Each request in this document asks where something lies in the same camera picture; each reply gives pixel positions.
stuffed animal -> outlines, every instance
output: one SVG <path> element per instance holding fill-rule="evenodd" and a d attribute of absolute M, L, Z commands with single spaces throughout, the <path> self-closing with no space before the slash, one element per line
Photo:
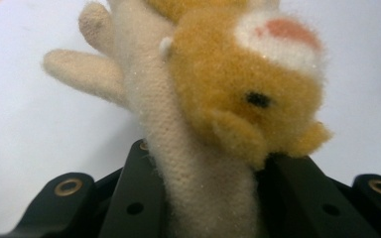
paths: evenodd
<path fill-rule="evenodd" d="M 111 0 L 79 16 L 104 56 L 55 50 L 45 70 L 132 111 L 163 177 L 172 237 L 257 237 L 254 170 L 328 138 L 315 34 L 268 0 Z"/>

hand puppet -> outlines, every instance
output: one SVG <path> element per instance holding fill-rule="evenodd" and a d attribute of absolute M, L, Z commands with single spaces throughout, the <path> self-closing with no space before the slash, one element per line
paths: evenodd
<path fill-rule="evenodd" d="M 111 0 L 79 16 L 104 56 L 48 53 L 60 81 L 132 111 L 163 177 L 172 237 L 257 237 L 254 170 L 329 138 L 317 36 L 268 0 Z"/>

knitted fabric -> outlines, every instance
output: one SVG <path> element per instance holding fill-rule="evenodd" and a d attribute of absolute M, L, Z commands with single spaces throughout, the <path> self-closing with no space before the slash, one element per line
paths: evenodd
<path fill-rule="evenodd" d="M 178 237 L 254 237 L 257 202 L 252 171 L 203 144 L 185 121 L 159 42 L 173 25 L 142 1 L 113 9 L 120 64 L 132 111 L 164 178 Z"/>
<path fill-rule="evenodd" d="M 162 39 L 175 34 L 175 21 L 169 21 L 148 2 L 157 1 L 109 0 L 110 14 L 100 4 L 88 5 L 79 19 L 81 32 L 108 58 L 56 50 L 45 56 L 44 68 L 63 83 L 113 101 L 137 116 L 173 209 L 172 237 L 249 238 L 263 234 L 253 170 L 246 161 L 202 140 L 185 117 L 170 62 L 159 53 Z M 235 2 L 245 2 L 248 7 L 278 5 L 274 0 Z M 279 84 L 277 81 L 273 87 L 278 88 Z M 257 95 L 249 94 L 248 98 L 255 104 L 263 102 Z M 310 127 L 302 140 L 293 145 L 294 149 L 289 146 L 290 151 L 303 154 L 323 140 L 321 124 L 313 123 Z"/>

